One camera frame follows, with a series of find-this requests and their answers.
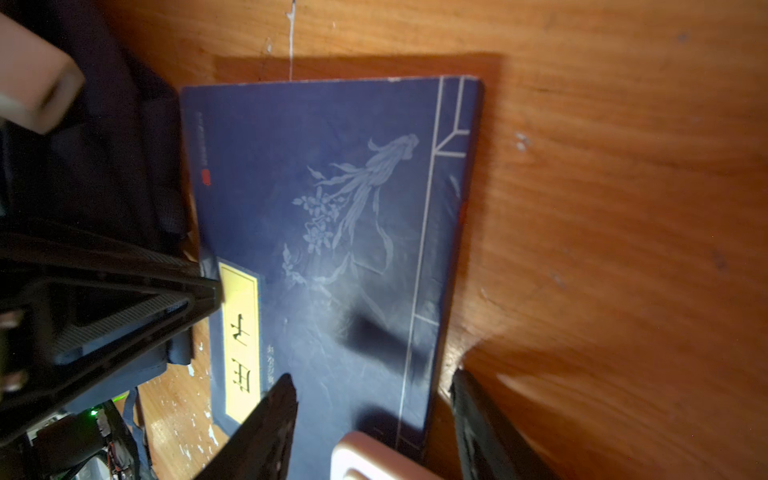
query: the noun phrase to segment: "wood grain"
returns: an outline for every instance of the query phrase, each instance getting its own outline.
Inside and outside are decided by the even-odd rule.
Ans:
[[[287,79],[289,0],[99,6],[176,87]],[[768,477],[767,31],[758,0],[298,0],[294,79],[488,89],[428,467],[460,477],[463,362],[564,478]],[[195,335],[193,379],[142,386],[163,480],[216,451]]]

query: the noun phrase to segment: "chinese character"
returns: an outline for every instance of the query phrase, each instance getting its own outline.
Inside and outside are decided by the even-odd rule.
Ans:
[[[235,370],[237,380],[233,380],[232,382],[240,387],[241,392],[250,393],[250,370],[237,360],[232,359],[232,361],[237,364],[237,370]]]
[[[243,342],[243,340],[240,339],[241,335],[248,335],[248,332],[243,330],[243,316],[238,314],[237,315],[237,325],[235,325],[234,323],[230,323],[230,326],[233,326],[233,327],[235,327],[237,329],[237,333],[233,334],[232,337],[235,340],[237,340],[238,342],[240,342],[243,345],[245,345],[245,342]]]

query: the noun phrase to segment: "yellow title label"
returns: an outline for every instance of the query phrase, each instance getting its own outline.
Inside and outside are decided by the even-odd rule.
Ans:
[[[259,280],[219,262],[224,296],[224,379],[227,415],[243,423],[261,400]]]

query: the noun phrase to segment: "book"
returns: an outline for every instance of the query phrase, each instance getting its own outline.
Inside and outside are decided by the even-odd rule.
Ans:
[[[451,301],[482,83],[466,76],[181,92],[228,434],[285,372],[289,478],[362,431],[419,460]]]

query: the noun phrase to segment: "blue strap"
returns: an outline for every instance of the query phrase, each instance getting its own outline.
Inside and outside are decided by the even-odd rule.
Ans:
[[[136,449],[139,452],[139,464],[141,467],[151,469],[152,463],[149,458],[149,445],[144,443],[144,430],[140,429],[134,422],[134,405],[139,398],[139,389],[137,387],[128,391],[128,398],[125,399],[123,408],[123,421],[125,425],[131,428],[131,435],[136,442]]]

